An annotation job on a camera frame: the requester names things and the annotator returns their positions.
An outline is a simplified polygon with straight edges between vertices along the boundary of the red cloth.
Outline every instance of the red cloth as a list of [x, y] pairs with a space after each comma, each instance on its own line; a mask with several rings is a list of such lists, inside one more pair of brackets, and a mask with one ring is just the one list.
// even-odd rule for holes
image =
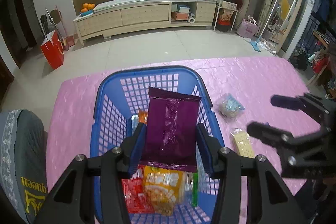
[[47, 34], [47, 38], [44, 39], [41, 45], [41, 50], [53, 69], [57, 69], [63, 65], [64, 51], [55, 31]]
[[323, 58], [323, 59], [317, 61], [317, 62], [313, 65], [313, 71], [314, 71], [314, 73], [319, 73], [319, 72], [322, 70], [322, 68], [323, 68], [325, 65], [328, 64], [328, 59], [329, 59], [329, 57], [326, 56], [325, 58]]

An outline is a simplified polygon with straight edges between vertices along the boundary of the basket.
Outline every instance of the basket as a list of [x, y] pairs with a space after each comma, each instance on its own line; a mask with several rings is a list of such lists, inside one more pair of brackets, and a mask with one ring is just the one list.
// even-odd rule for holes
[[[123, 139], [131, 136], [131, 117], [139, 109], [148, 110], [148, 87], [200, 96], [197, 122], [204, 124], [210, 136], [224, 146], [223, 137], [212, 103], [202, 78], [183, 66], [150, 67], [118, 71], [103, 80], [98, 89], [92, 126], [90, 157], [100, 156]], [[176, 205], [170, 217], [160, 214], [130, 214], [132, 224], [201, 224], [210, 222], [216, 203], [219, 180], [205, 173], [201, 156], [196, 149], [198, 169], [198, 206]], [[97, 220], [102, 222], [100, 203], [100, 177], [94, 180], [94, 206]]]

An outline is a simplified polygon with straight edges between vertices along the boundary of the purple wrapper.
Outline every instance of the purple wrapper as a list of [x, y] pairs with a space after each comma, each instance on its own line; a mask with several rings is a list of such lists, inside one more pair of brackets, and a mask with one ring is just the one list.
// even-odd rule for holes
[[196, 122], [201, 98], [148, 88], [146, 143], [141, 164], [196, 172]]

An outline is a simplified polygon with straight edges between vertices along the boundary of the screw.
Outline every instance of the screw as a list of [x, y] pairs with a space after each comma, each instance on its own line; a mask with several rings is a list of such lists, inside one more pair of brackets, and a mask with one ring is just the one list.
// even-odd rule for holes
[[76, 161], [82, 161], [85, 158], [85, 156], [83, 154], [78, 154], [75, 159]]
[[220, 149], [220, 152], [221, 153], [223, 153], [223, 154], [229, 154], [229, 152], [230, 152], [230, 149], [228, 148], [228, 147], [222, 147], [221, 149]]
[[293, 156], [288, 157], [288, 162], [291, 166], [296, 165], [296, 158]]
[[118, 147], [118, 146], [114, 147], [114, 148], [112, 149], [112, 153], [114, 153], [114, 154], [119, 154], [119, 153], [121, 153], [121, 148]]
[[285, 134], [282, 134], [281, 139], [283, 139], [285, 142], [288, 142], [289, 137]]
[[266, 156], [264, 156], [264, 155], [258, 155], [258, 156], [257, 156], [257, 159], [258, 159], [259, 161], [261, 161], [261, 162], [264, 162], [264, 161], [267, 160]]

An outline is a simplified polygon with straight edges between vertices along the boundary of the brown circle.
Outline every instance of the brown circle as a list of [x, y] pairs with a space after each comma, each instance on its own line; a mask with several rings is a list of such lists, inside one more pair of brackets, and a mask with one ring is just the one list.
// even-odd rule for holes
[[56, 9], [50, 12], [50, 16], [52, 17], [55, 24], [58, 24], [61, 22], [61, 18], [59, 17], [58, 11]]

